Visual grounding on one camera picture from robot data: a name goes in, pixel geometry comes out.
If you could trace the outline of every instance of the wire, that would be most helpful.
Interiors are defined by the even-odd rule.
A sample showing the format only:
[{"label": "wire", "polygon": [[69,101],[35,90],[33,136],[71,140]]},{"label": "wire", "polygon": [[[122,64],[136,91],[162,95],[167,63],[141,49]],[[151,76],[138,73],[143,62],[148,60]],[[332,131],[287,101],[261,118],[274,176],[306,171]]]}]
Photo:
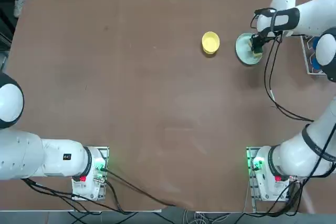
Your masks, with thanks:
[{"label": "wire", "polygon": [[72,222],[71,224],[75,224],[77,221],[79,221],[80,223],[86,224],[85,222],[83,222],[81,219],[84,218],[85,216],[89,215],[89,213],[87,212],[86,214],[84,214],[81,217],[76,217],[74,216],[72,213],[68,212],[68,214],[70,214],[71,216],[73,216],[76,220],[74,222]]},{"label": "wire", "polygon": [[166,206],[169,206],[169,207],[175,207],[174,204],[170,204],[170,203],[167,203],[167,202],[164,202],[162,200],[159,200],[157,198],[155,198],[154,196],[146,193],[145,191],[141,190],[139,187],[136,187],[135,185],[131,184],[130,182],[126,181],[125,179],[123,179],[122,177],[118,176],[117,174],[111,172],[110,170],[107,170],[105,168],[102,168],[101,171],[103,172],[107,172],[111,175],[113,175],[114,177],[118,178],[119,180],[123,181],[124,183],[126,183],[127,185],[131,186],[133,189],[135,189],[137,192],[139,193],[142,193],[143,195],[146,195],[147,197],[151,198],[152,200],[155,200],[156,202],[160,203],[160,204],[163,204],[163,205],[166,205]]},{"label": "wire", "polygon": [[138,214],[138,212],[135,212],[134,214],[132,214],[132,215],[128,216],[127,218],[117,222],[116,224],[122,224],[123,222],[127,221],[128,219],[132,218],[134,215],[137,215],[137,214]]},{"label": "wire", "polygon": [[235,221],[234,224],[237,224],[237,223],[239,222],[239,220],[240,220],[244,215],[245,215],[245,213],[243,212],[243,213],[239,216],[239,218]]},{"label": "wire", "polygon": [[106,183],[106,184],[111,188],[111,190],[112,190],[112,193],[113,193],[113,196],[114,196],[114,201],[115,201],[115,203],[116,203],[116,205],[117,205],[118,210],[119,210],[122,214],[124,214],[124,215],[132,214],[132,212],[125,212],[124,210],[122,210],[122,208],[121,208],[121,206],[120,206],[120,204],[119,204],[118,197],[117,197],[117,194],[116,194],[116,191],[115,191],[114,187],[113,187],[112,184],[111,184],[110,182],[108,182],[107,180],[105,181],[105,183]]},{"label": "wire", "polygon": [[57,195],[56,193],[47,193],[47,192],[45,192],[45,191],[41,191],[41,190],[38,190],[38,189],[36,189],[36,188],[34,188],[33,186],[32,186],[32,184],[30,183],[30,182],[28,182],[28,181],[32,181],[31,179],[22,179],[32,190],[34,190],[34,191],[36,191],[36,192],[38,192],[38,193],[41,193],[41,194],[45,194],[45,195],[51,195],[51,196],[53,196],[53,197],[59,197],[59,198],[61,198],[64,202],[66,202],[68,205],[70,205],[75,211],[77,211],[77,212],[81,212],[78,208],[76,208],[74,205],[72,205],[71,203],[69,203],[68,201],[66,201],[65,199],[68,199],[68,200],[70,200],[70,201],[73,201],[73,202],[76,202],[77,204],[79,204],[86,212],[89,212],[91,215],[99,215],[99,214],[97,214],[96,212],[90,212],[87,208],[85,208],[84,206],[83,206],[83,204],[82,203],[80,203],[80,202],[78,202],[78,201],[76,201],[76,200],[74,200],[74,199],[72,199],[72,198],[70,198],[70,197],[67,197],[67,196],[61,196],[61,195]]},{"label": "wire", "polygon": [[163,217],[161,214],[158,214],[157,212],[153,213],[156,216],[159,216],[160,218],[164,219],[165,221],[168,221],[171,224],[175,224],[174,222],[172,222],[171,220],[168,220],[166,217]]},{"label": "wire", "polygon": [[[271,46],[271,50],[269,52],[269,55],[268,55],[268,58],[267,58],[267,61],[266,61],[266,65],[265,65],[265,70],[264,70],[264,86],[265,86],[265,90],[266,90],[266,93],[269,97],[269,99],[274,103],[274,105],[277,107],[277,109],[283,114],[285,115],[286,117],[288,118],[291,118],[293,120],[298,120],[298,121],[306,121],[306,122],[313,122],[313,120],[311,119],[308,119],[308,118],[305,118],[303,116],[300,116],[300,115],[297,115],[287,109],[285,109],[283,106],[281,106],[279,103],[277,103],[274,98],[270,95],[269,91],[267,90],[267,86],[266,86],[266,72],[267,72],[267,66],[268,66],[268,62],[269,62],[269,59],[270,59],[270,56],[271,56],[271,53],[273,51],[273,47],[274,47],[274,44],[276,42],[276,39],[277,37],[274,38],[273,40],[273,43],[272,43],[272,46]],[[274,60],[273,60],[273,65],[272,65],[272,70],[271,70],[271,73],[270,73],[270,76],[269,76],[269,88],[270,88],[270,92],[272,93],[272,89],[271,89],[271,86],[270,86],[270,83],[271,83],[271,77],[272,77],[272,71],[274,69],[274,64],[275,64],[275,61],[276,61],[276,57],[277,57],[277,53],[278,53],[278,49],[279,49],[279,46],[282,42],[282,35],[281,35],[281,39],[280,41],[278,41],[278,46],[277,46],[277,49],[275,51],[275,55],[274,55]]]},{"label": "wire", "polygon": [[[37,184],[35,181],[33,181],[33,180],[29,180],[29,182],[27,181],[27,180],[24,180],[23,179],[23,181],[31,188],[31,189],[33,189],[33,190],[35,190],[35,191],[37,191],[37,192],[39,192],[39,193],[42,193],[42,194],[46,194],[46,195],[52,195],[52,196],[55,196],[55,197],[59,197],[59,198],[63,198],[63,200],[64,200],[64,198],[66,198],[66,196],[64,196],[64,195],[68,195],[68,196],[71,196],[71,197],[77,197],[77,198],[81,198],[81,199],[85,199],[85,200],[87,200],[87,201],[89,201],[89,202],[91,202],[91,203],[93,203],[93,204],[95,204],[95,205],[98,205],[98,206],[101,206],[101,207],[105,207],[105,208],[107,208],[107,209],[109,209],[109,210],[113,210],[113,211],[116,211],[116,212],[119,212],[119,213],[121,213],[119,210],[117,210],[117,209],[114,209],[114,208],[112,208],[112,207],[109,207],[109,206],[107,206],[107,205],[104,205],[104,204],[101,204],[101,203],[99,203],[99,202],[96,202],[96,201],[94,201],[94,200],[92,200],[92,199],[89,199],[89,198],[86,198],[86,197],[84,197],[84,196],[81,196],[81,195],[78,195],[78,194],[73,194],[73,193],[66,193],[66,192],[63,192],[63,191],[57,191],[57,190],[53,190],[53,189],[51,189],[51,188],[48,188],[48,187],[46,187],[46,186],[42,186],[42,185],[39,185],[39,184]],[[50,193],[47,193],[47,192],[45,192],[45,191],[40,191],[40,190],[37,190],[36,188],[33,188],[33,186],[34,187],[37,187],[37,188],[39,188],[39,189],[42,189],[42,190],[46,190],[46,191],[49,191]],[[72,200],[72,201],[74,201],[74,202],[76,202],[76,203],[78,203],[79,205],[81,205],[81,207],[83,208],[83,209],[85,209],[87,212],[90,212],[90,211],[88,211],[79,201],[77,201],[77,200],[74,200],[74,199],[72,199],[72,198],[69,198],[68,197],[68,199],[69,200]]]}]

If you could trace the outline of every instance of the yellow cup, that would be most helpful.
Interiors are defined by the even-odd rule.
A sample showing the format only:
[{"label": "yellow cup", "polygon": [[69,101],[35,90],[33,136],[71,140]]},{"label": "yellow cup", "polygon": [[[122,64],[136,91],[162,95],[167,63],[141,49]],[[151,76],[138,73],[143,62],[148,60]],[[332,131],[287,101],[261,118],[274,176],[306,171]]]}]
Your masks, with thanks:
[{"label": "yellow cup", "polygon": [[202,37],[203,50],[209,54],[214,54],[219,48],[219,36],[213,31],[207,31]]}]

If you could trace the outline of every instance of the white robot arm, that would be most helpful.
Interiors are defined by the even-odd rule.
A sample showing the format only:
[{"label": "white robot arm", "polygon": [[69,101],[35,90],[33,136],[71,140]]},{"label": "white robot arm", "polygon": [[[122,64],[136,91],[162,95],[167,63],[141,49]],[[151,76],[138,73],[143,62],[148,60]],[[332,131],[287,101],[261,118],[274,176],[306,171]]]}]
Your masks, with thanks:
[{"label": "white robot arm", "polygon": [[72,140],[41,139],[7,129],[18,121],[23,108],[21,87],[0,73],[0,180],[71,177],[74,194],[99,199],[104,194],[104,173],[100,169],[107,165],[102,152]]},{"label": "white robot arm", "polygon": [[270,7],[255,11],[258,33],[250,39],[252,52],[283,34],[320,37],[316,59],[331,81],[336,81],[336,0],[311,0],[296,6],[296,0],[272,0]]},{"label": "white robot arm", "polygon": [[[320,37],[316,59],[328,79],[336,82],[336,0],[312,0],[295,6],[296,0],[273,0],[270,8],[256,10],[257,31],[251,50],[260,51],[280,34]],[[263,146],[253,167],[262,200],[276,200],[289,184],[289,176],[308,177],[336,124],[336,97],[319,119],[293,138],[277,146]],[[336,162],[336,135],[322,155],[314,175],[324,175]]]}]

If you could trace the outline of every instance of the brown table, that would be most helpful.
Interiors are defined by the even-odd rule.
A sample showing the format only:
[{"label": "brown table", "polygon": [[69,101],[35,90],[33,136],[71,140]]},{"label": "brown table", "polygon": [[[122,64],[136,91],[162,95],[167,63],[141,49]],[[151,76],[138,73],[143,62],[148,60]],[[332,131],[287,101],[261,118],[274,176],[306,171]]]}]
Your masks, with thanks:
[{"label": "brown table", "polygon": [[[28,0],[7,68],[26,99],[15,127],[110,146],[111,170],[178,206],[242,211],[245,148],[281,143],[304,126],[267,98],[266,57],[245,67],[235,55],[236,38],[250,31],[254,10],[270,2]],[[209,30],[221,43],[212,59],[200,44]],[[290,38],[279,50],[273,91],[285,107],[314,119],[334,86],[306,74],[299,38]],[[71,190],[70,179],[38,181]],[[127,210],[163,207],[112,182]],[[69,209],[19,180],[0,185],[2,210]],[[311,201],[313,211],[335,213],[334,185],[334,177],[311,181],[303,201]],[[110,192],[107,198],[113,205]],[[268,206],[259,203],[258,210]]]}]

